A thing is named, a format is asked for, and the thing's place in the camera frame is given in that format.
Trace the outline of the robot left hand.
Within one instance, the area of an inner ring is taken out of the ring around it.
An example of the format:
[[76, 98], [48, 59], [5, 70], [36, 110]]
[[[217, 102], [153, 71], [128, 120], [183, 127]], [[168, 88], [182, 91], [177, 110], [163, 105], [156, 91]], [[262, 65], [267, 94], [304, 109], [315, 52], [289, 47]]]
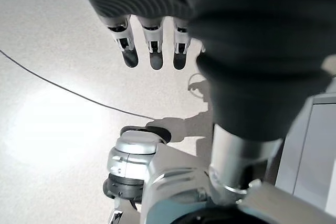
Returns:
[[323, 92], [335, 53], [335, 0], [89, 0], [105, 20], [172, 16], [205, 52], [214, 123], [255, 142], [284, 137], [306, 99]]

